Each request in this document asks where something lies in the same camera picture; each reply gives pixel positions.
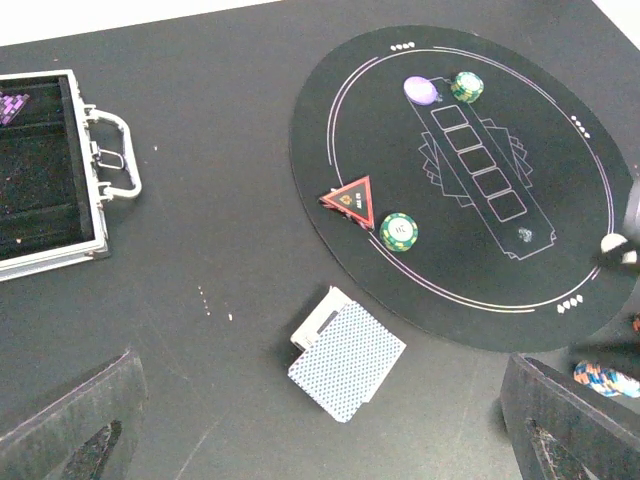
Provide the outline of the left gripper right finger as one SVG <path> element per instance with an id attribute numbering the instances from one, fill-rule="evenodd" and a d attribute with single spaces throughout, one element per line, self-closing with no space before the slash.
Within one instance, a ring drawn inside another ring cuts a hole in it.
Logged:
<path id="1" fill-rule="evenodd" d="M 522 478 L 639 477 L 639 415 L 569 376 L 513 354 L 500 402 Z"/>

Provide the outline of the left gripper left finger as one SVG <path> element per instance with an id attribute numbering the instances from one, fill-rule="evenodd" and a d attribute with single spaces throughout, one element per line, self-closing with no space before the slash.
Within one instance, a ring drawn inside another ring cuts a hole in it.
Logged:
<path id="1" fill-rule="evenodd" d="M 125 479 L 148 403 L 132 349 L 1 418 L 3 479 Z"/>

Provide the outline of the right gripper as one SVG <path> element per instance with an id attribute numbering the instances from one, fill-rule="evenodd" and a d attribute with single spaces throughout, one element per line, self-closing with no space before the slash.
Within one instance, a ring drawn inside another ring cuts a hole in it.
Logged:
<path id="1" fill-rule="evenodd" d="M 629 240 L 636 242 L 639 246 L 639 177 L 636 177 L 628 195 L 624 218 L 622 222 L 622 231 L 613 232 L 623 235 Z M 599 250 L 592 257 L 592 263 L 595 267 L 617 271 L 621 273 L 638 273 L 639 263 L 635 265 L 613 265 L 601 260 L 601 250 Z"/>

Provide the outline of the white dealer button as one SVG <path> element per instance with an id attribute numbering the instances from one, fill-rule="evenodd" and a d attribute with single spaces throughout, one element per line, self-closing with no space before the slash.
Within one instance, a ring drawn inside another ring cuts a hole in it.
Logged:
<path id="1" fill-rule="evenodd" d="M 638 264 L 638 249 L 636 242 L 618 233 L 609 233 L 600 242 L 601 260 L 613 265 Z"/>

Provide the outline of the blue white poker chip stack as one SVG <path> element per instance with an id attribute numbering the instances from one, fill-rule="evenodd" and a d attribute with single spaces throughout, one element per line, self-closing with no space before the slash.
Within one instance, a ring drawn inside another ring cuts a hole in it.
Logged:
<path id="1" fill-rule="evenodd" d="M 597 363 L 581 361 L 573 371 L 576 382 L 589 387 L 605 397 L 639 397 L 639 381 Z"/>

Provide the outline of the green chip stack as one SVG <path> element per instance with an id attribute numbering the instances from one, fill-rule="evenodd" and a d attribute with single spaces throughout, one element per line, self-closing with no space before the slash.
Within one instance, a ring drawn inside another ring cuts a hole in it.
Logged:
<path id="1" fill-rule="evenodd" d="M 416 243 L 419 230 L 416 222 L 407 214 L 394 212 L 387 215 L 379 230 L 383 245 L 393 252 L 405 252 Z"/>
<path id="2" fill-rule="evenodd" d="M 471 104 L 479 99 L 484 91 L 483 80 L 473 72 L 459 72 L 450 86 L 453 97 L 463 103 Z"/>

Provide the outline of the purple small blind button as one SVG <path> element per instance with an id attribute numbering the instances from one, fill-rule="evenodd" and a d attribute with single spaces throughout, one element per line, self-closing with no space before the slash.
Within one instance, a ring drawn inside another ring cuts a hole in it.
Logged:
<path id="1" fill-rule="evenodd" d="M 435 85 L 421 76 L 408 77 L 403 83 L 403 90 L 412 103 L 420 106 L 431 105 L 439 98 Z"/>

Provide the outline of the red triangular all-in button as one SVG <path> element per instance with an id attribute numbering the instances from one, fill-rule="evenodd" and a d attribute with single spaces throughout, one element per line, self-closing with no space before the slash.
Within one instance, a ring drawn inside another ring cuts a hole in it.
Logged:
<path id="1" fill-rule="evenodd" d="M 319 197 L 327 209 L 340 213 L 366 231 L 375 229 L 372 189 L 369 176 L 361 177 Z"/>

